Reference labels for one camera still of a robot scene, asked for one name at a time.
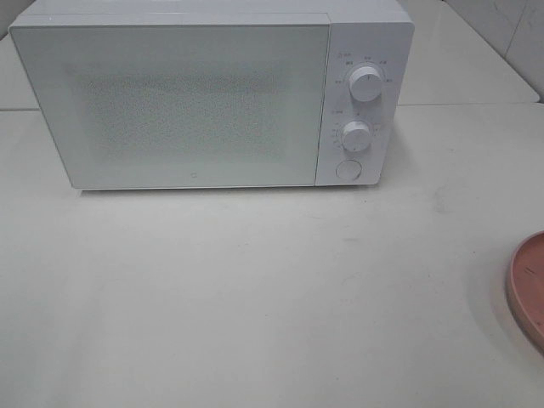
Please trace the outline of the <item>pink round plate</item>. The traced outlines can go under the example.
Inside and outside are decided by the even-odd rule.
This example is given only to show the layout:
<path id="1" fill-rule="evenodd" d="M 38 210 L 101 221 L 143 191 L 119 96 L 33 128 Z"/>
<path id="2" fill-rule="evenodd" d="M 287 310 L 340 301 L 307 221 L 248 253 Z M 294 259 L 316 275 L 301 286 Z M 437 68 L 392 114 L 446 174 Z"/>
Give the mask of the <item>pink round plate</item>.
<path id="1" fill-rule="evenodd" d="M 522 241 L 506 275 L 508 306 L 518 326 L 543 354 L 543 232 Z"/>

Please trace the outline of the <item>white microwave oven body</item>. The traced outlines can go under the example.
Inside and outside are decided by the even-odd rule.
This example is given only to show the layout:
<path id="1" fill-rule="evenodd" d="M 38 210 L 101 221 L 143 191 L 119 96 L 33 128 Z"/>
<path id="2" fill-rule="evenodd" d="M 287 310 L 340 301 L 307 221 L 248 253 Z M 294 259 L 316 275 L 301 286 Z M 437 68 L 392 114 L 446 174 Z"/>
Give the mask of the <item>white microwave oven body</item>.
<path id="1" fill-rule="evenodd" d="M 12 25 L 27 15 L 244 13 L 328 17 L 318 161 L 315 182 L 306 186 L 377 183 L 415 30 L 410 16 L 395 1 L 36 1 Z M 349 74 L 361 65 L 375 65 L 383 74 L 382 93 L 370 102 L 358 102 L 349 92 Z M 348 152 L 343 148 L 341 132 L 350 122 L 366 122 L 369 126 L 372 139 L 367 149 Z M 362 165 L 362 173 L 354 182 L 336 175 L 337 165 L 345 160 Z"/>

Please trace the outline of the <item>upper white power knob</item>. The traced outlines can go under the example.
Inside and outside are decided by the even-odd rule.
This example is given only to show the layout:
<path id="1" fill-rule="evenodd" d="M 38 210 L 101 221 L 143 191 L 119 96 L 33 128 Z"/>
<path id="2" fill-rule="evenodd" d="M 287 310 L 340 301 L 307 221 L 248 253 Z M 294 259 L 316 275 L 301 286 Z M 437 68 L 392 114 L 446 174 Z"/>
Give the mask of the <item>upper white power knob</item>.
<path id="1" fill-rule="evenodd" d="M 373 101 L 382 93 L 383 74 L 375 65 L 358 66 L 348 76 L 348 87 L 356 101 Z"/>

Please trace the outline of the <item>round white door button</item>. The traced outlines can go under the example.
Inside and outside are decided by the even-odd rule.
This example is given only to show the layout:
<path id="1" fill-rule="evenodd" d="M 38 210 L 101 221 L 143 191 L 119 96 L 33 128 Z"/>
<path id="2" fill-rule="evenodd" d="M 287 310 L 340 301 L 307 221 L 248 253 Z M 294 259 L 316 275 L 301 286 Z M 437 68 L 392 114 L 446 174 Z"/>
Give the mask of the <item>round white door button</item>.
<path id="1" fill-rule="evenodd" d="M 354 182 L 357 180 L 362 173 L 362 165 L 359 161 L 356 160 L 345 160 L 337 165 L 336 175 L 338 178 Z"/>

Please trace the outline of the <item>white timer knob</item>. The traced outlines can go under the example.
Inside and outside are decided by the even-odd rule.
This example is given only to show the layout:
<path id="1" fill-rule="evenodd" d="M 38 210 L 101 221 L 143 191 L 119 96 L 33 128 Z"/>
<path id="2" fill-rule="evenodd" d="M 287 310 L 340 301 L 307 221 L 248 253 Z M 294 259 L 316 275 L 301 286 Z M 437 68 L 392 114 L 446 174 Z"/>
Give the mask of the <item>white timer knob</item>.
<path id="1" fill-rule="evenodd" d="M 372 134 L 366 122 L 350 122 L 343 127 L 341 142 L 348 152 L 360 152 L 371 144 Z"/>

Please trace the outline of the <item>white microwave door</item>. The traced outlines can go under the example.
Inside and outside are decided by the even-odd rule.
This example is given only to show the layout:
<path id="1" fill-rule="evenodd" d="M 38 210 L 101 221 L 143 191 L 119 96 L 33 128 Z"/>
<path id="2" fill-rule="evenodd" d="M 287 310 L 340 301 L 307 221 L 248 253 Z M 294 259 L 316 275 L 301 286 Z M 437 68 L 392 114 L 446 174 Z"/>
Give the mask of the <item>white microwave door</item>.
<path id="1" fill-rule="evenodd" d="M 10 34 L 79 190 L 315 182 L 325 14 L 57 14 Z"/>

